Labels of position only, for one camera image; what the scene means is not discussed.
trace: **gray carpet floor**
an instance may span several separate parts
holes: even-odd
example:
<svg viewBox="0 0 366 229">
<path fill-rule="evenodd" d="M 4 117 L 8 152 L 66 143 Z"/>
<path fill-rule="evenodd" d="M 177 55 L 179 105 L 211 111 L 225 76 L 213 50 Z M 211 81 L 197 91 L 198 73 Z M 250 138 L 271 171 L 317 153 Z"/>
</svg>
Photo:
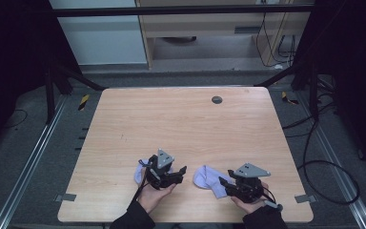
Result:
<svg viewBox="0 0 366 229">
<path fill-rule="evenodd" d="M 107 73 L 87 74 L 86 77 L 106 87 L 170 87 L 170 86 L 217 86 L 217 85 L 253 85 L 271 76 L 276 71 L 268 70 L 225 70 L 211 71 L 158 71 L 142 73 Z M 281 99 L 283 90 L 290 99 L 299 99 L 307 91 L 292 92 L 288 87 L 287 77 L 272 86 L 270 94 L 282 126 L 291 124 L 307 116 L 301 105 L 284 102 Z M 54 201 L 58 194 L 66 192 L 74 165 L 78 159 L 79 149 L 83 145 L 83 137 L 92 121 L 100 92 L 93 91 L 76 81 L 71 82 L 74 90 L 66 95 L 64 112 L 51 136 L 51 140 L 34 171 L 29 186 L 14 212 L 10 225 L 13 228 L 100 228 L 97 223 L 62 223 L 57 219 L 60 203 Z M 78 111 L 80 100 L 84 94 L 90 99 L 84 111 Z M 322 97 L 319 106 L 330 103 L 330 97 Z M 13 116 L 8 121 L 8 128 L 0 136 L 0 210 L 10 195 L 17 178 L 41 135 L 46 121 L 45 89 L 38 88 L 23 94 L 17 101 Z M 366 160 L 357 156 L 357 148 L 350 137 L 341 118 L 336 114 L 336 107 L 328 109 L 320 115 L 319 127 L 328 137 L 331 145 L 341 161 L 341 165 L 356 179 L 361 189 L 361 200 L 366 206 Z M 311 122 L 285 130 L 295 165 L 302 163 Z M 325 159 L 322 146 L 317 137 L 311 138 L 307 158 Z M 321 198 L 311 189 L 303 173 L 299 172 L 308 195 L 315 195 L 317 202 L 311 203 L 314 211 L 313 221 L 306 224 L 289 224 L 290 228 L 360 228 L 356 223 L 351 208 L 338 205 Z M 332 168 L 327 165 L 311 165 L 308 167 L 310 180 L 325 195 L 344 200 L 337 184 Z M 233 228 L 232 225 L 187 224 L 183 228 Z M 157 228 L 171 228 L 170 224 L 159 224 Z"/>
</svg>

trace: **black curtain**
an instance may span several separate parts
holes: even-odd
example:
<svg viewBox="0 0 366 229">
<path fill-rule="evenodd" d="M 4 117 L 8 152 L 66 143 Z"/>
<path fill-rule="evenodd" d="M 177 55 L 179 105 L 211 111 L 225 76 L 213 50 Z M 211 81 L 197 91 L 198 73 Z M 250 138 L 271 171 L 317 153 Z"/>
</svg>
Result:
<svg viewBox="0 0 366 229">
<path fill-rule="evenodd" d="M 366 156 L 366 1 L 347 0 L 344 6 L 343 0 L 316 2 L 335 7 L 311 15 L 296 56 L 309 55 L 318 73 L 334 77 L 340 114 Z M 318 49 L 308 53 L 319 34 Z M 306 66 L 296 73 L 296 89 L 308 83 L 310 72 Z"/>
<path fill-rule="evenodd" d="M 48 0 L 0 0 L 0 132 L 14 111 L 19 95 L 45 84 L 45 68 L 60 64 L 81 74 L 58 20 L 30 14 L 51 10 Z M 65 75 L 52 73 L 61 93 L 71 85 Z"/>
</svg>

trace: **aluminum rail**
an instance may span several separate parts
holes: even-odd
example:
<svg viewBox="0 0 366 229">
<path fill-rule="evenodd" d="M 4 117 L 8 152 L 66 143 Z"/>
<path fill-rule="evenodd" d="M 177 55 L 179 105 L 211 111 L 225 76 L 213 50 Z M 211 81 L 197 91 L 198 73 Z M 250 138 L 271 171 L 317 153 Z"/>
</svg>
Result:
<svg viewBox="0 0 366 229">
<path fill-rule="evenodd" d="M 55 126 L 58 123 L 59 117 L 61 116 L 64 110 L 66 100 L 67 97 L 65 95 L 60 96 L 56 108 L 57 110 L 56 115 L 53 117 L 51 123 L 47 124 L 46 127 L 44 128 L 42 134 L 40 135 L 40 138 L 38 139 L 36 145 L 34 146 L 33 151 L 30 154 L 29 160 L 26 163 L 22 171 L 22 174 L 17 179 L 17 182 L 14 185 L 10 193 L 10 196 L 8 197 L 5 205 L 3 206 L 0 212 L 0 229 L 5 229 L 9 226 L 11 217 L 13 216 L 14 211 L 16 210 L 16 207 L 20 202 L 20 199 L 22 198 L 23 194 L 26 191 L 26 188 L 29 185 L 29 182 L 31 180 L 32 175 L 34 174 L 35 169 L 37 168 L 41 155 L 43 155 L 47 147 L 47 144 L 49 143 L 51 135 L 55 129 Z"/>
</svg>

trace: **wooden table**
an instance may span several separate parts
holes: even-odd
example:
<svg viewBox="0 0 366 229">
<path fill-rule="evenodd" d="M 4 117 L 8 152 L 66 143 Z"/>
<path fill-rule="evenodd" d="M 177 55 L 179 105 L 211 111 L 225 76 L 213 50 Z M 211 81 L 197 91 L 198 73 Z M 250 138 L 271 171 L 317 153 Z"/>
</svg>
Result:
<svg viewBox="0 0 366 229">
<path fill-rule="evenodd" d="M 222 97 L 220 104 L 212 97 Z M 222 173 L 250 162 L 271 172 L 270 185 L 288 222 L 313 218 L 309 203 L 296 203 L 304 189 L 275 107 L 265 88 L 130 88 L 103 92 L 58 218 L 64 222 L 108 222 L 122 216 L 137 184 L 138 159 L 162 148 L 175 171 L 187 173 L 152 212 L 155 222 L 241 222 L 244 212 L 229 198 L 216 199 L 193 184 L 208 165 Z"/>
</svg>

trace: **white cabinet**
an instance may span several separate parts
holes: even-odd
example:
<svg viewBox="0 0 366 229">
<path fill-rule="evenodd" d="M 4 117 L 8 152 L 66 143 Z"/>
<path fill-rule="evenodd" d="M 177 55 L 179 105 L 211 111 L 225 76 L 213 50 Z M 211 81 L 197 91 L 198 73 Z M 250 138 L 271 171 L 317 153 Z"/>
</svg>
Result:
<svg viewBox="0 0 366 229">
<path fill-rule="evenodd" d="M 135 7 L 133 0 L 50 0 L 54 9 Z M 147 64 L 137 16 L 58 18 L 79 65 Z"/>
</svg>

